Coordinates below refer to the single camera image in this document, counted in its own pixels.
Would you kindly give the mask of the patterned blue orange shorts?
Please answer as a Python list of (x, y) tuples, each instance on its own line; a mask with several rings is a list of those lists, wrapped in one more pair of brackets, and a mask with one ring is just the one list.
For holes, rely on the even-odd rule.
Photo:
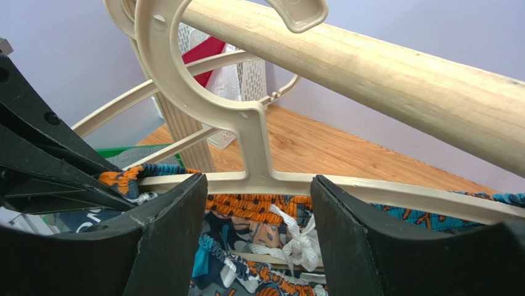
[[(199, 173), (172, 164), (143, 163), (123, 171), (109, 171), (95, 179), (127, 201), (140, 205), (159, 196), (141, 192), (138, 179)], [(391, 216), (421, 228), (458, 233), (484, 226), (436, 213), (370, 203)], [(72, 232), (114, 218), (123, 212), (106, 209), (52, 214), (56, 226)], [(321, 261), (312, 199), (300, 195), (208, 195), (198, 240), (189, 295), (328, 295), (324, 274), (274, 269), (269, 263), (235, 253), (270, 255), (289, 267), (314, 271)]]

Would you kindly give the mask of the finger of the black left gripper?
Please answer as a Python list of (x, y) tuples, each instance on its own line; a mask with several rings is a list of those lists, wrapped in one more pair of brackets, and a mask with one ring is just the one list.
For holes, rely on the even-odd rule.
[(1, 54), (1, 206), (46, 214), (134, 208), (97, 175), (118, 170), (80, 138)]

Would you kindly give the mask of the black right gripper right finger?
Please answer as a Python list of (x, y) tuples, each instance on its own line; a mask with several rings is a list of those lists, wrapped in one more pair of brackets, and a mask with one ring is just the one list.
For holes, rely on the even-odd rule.
[(322, 175), (311, 183), (330, 295), (523, 295), (524, 223), (448, 234), (397, 219)]

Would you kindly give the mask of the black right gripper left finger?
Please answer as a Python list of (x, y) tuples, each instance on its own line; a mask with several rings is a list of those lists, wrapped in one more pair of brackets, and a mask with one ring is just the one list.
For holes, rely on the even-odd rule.
[(168, 192), (80, 233), (1, 228), (2, 295), (187, 295), (208, 182)]

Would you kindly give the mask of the grey shorts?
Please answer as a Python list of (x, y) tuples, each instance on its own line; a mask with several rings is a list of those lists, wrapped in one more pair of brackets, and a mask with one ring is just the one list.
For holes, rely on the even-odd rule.
[(131, 165), (135, 165), (139, 160), (142, 160), (143, 158), (154, 154), (162, 149), (167, 147), (167, 145), (162, 146), (152, 146), (152, 147), (135, 147), (128, 150), (125, 150), (124, 152), (107, 158), (107, 161), (114, 164), (120, 169), (127, 169)]

